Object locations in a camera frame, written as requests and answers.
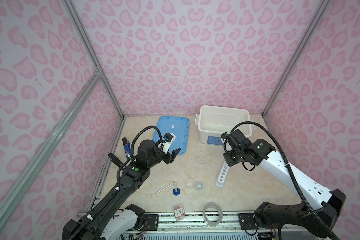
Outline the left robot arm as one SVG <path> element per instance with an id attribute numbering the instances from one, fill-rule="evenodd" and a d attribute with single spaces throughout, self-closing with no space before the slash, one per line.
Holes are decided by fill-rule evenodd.
<path id="1" fill-rule="evenodd" d="M 111 191 L 78 221 L 70 220 L 63 228 L 64 240 L 116 240 L 128 230 L 144 231 L 145 211 L 131 204 L 117 217 L 115 213 L 123 203 L 136 192 L 150 176 L 151 168 L 160 162 L 171 164 L 181 149 L 171 151 L 176 139 L 171 133 L 154 142 L 144 140 L 138 147 L 137 155 L 128 155 L 121 163 L 113 154 L 111 160 L 119 167 L 117 183 Z"/>

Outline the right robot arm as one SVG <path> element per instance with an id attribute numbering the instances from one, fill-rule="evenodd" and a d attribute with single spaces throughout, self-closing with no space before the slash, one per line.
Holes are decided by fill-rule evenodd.
<path id="1" fill-rule="evenodd" d="M 295 205 L 275 205 L 263 202 L 253 215 L 254 224 L 264 229 L 272 224 L 295 225 L 305 228 L 318 238 L 337 240 L 333 227 L 343 209 L 346 195 L 336 189 L 329 190 L 320 185 L 290 163 L 278 141 L 271 137 L 272 144 L 264 139 L 251 142 L 239 130 L 223 133 L 224 145 L 231 147 L 223 156 L 232 167 L 238 163 L 250 163 L 253 168 L 268 171 L 300 199 Z"/>

